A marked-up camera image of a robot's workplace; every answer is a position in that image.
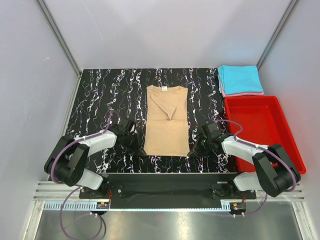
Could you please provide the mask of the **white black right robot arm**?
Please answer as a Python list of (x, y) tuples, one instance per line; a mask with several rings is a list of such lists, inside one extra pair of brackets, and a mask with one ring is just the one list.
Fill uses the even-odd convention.
[(273, 198), (283, 192), (293, 191), (301, 175), (286, 150), (277, 143), (261, 145), (241, 139), (238, 134), (242, 130), (241, 127), (235, 134), (223, 133), (216, 123), (205, 124), (187, 156), (197, 158), (215, 152), (252, 164), (254, 172), (239, 173), (227, 185), (228, 195), (235, 199), (246, 191), (264, 191)]

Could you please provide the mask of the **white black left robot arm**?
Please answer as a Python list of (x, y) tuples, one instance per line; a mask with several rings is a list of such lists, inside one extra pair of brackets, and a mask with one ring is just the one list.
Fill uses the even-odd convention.
[(72, 138), (64, 135), (44, 164), (44, 172), (57, 184), (87, 187), (95, 197), (103, 198), (108, 193), (108, 186), (103, 182), (106, 178), (86, 169), (87, 160), (116, 145), (124, 147), (129, 155), (145, 157), (147, 154), (136, 126), (133, 120), (123, 118), (88, 136)]

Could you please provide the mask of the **beige t shirt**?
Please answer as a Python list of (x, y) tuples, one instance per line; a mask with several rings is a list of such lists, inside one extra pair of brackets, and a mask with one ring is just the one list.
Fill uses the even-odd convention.
[(189, 147), (188, 89), (147, 87), (144, 151), (148, 156), (186, 157)]

